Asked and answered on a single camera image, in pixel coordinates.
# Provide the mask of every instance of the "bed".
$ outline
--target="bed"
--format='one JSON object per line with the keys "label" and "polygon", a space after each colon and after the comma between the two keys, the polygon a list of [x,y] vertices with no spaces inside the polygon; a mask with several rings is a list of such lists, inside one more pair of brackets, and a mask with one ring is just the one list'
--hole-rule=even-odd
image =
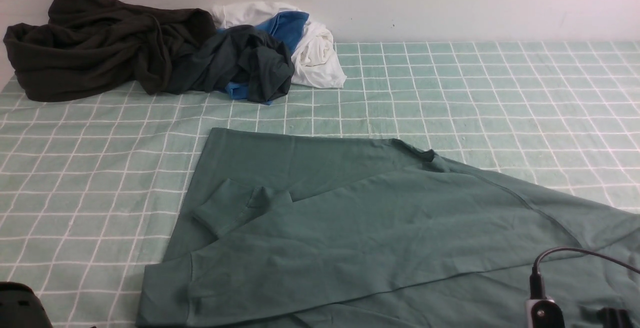
{"label": "bed", "polygon": [[0,281],[56,328],[129,328],[212,127],[399,138],[640,213],[640,42],[350,43],[343,89],[272,105],[148,96],[130,82],[73,102],[0,92]]}

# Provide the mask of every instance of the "blue fabric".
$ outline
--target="blue fabric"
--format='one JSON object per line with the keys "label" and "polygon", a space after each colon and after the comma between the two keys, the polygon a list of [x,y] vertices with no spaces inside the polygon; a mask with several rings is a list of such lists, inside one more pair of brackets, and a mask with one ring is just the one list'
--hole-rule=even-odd
{"label": "blue fabric", "polygon": [[[237,82],[229,82],[224,90],[229,94],[232,100],[246,100],[249,95],[249,84],[239,84]],[[271,105],[274,101],[266,101],[265,105]]]}
{"label": "blue fabric", "polygon": [[[276,14],[274,17],[267,19],[263,23],[259,23],[255,27],[258,30],[269,32],[270,35],[281,40],[290,53],[296,50],[302,33],[304,32],[305,23],[309,19],[309,14],[301,11],[284,11]],[[229,82],[224,88],[233,100],[244,100],[249,92],[249,85],[246,83]]]}
{"label": "blue fabric", "polygon": [[269,32],[270,35],[284,42],[288,50],[293,53],[300,39],[302,39],[302,32],[307,19],[309,19],[309,14],[306,12],[284,11],[255,27],[258,30]]}

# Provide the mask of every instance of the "pile of clothes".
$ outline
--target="pile of clothes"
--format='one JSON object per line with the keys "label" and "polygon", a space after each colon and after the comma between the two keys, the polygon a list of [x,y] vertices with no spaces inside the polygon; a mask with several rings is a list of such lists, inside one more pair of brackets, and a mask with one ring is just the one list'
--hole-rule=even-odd
{"label": "pile of clothes", "polygon": [[7,28],[27,97],[68,101],[137,80],[148,94],[226,91],[269,103],[291,83],[340,88],[333,36],[285,3],[156,9],[118,0],[53,0],[48,24]]}

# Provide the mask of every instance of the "green long-sleeve shirt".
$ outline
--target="green long-sleeve shirt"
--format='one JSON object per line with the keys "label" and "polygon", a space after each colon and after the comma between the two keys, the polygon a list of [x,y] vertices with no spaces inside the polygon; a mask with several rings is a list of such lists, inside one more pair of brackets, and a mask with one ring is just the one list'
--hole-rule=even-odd
{"label": "green long-sleeve shirt", "polygon": [[[399,140],[214,128],[139,327],[523,327],[531,264],[640,262],[640,216]],[[567,326],[640,319],[640,277],[542,264]]]}

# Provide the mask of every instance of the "wire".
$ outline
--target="wire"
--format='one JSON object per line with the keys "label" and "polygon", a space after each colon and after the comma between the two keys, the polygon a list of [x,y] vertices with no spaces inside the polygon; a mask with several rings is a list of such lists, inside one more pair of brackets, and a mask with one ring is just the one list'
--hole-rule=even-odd
{"label": "wire", "polygon": [[585,255],[591,255],[591,256],[595,256],[595,257],[600,257],[603,258],[605,260],[608,260],[610,262],[613,262],[615,264],[621,265],[622,267],[629,269],[629,271],[633,271],[635,273],[640,274],[640,269],[635,268],[632,265],[626,264],[625,262],[621,262],[615,258],[611,258],[609,256],[605,256],[605,255],[601,255],[600,253],[595,253],[595,252],[591,252],[588,251],[586,249],[582,249],[582,248],[570,248],[570,247],[558,247],[558,248],[551,248],[551,249],[547,249],[546,251],[540,253],[540,255],[535,259],[535,261],[533,262],[533,269],[536,273],[540,273],[540,261],[550,255],[551,253],[555,253],[555,252],[560,252],[560,251],[571,251],[571,252],[578,252],[578,253],[584,253]]}
{"label": "wire", "polygon": [[591,252],[582,248],[570,248],[570,247],[551,248],[540,253],[540,255],[537,256],[537,258],[533,262],[533,268],[531,269],[531,276],[528,278],[531,299],[547,299],[547,296],[545,294],[545,283],[544,283],[544,280],[542,279],[542,274],[540,273],[540,262],[542,261],[542,259],[544,259],[544,257],[550,255],[551,253],[561,252],[561,251],[578,252],[578,253],[583,253],[585,255],[600,257],[610,262],[613,262],[617,265],[621,265],[622,267],[629,269],[629,271],[640,274],[640,269],[632,265],[626,264],[624,262],[621,262],[615,258],[601,255],[600,253]]}

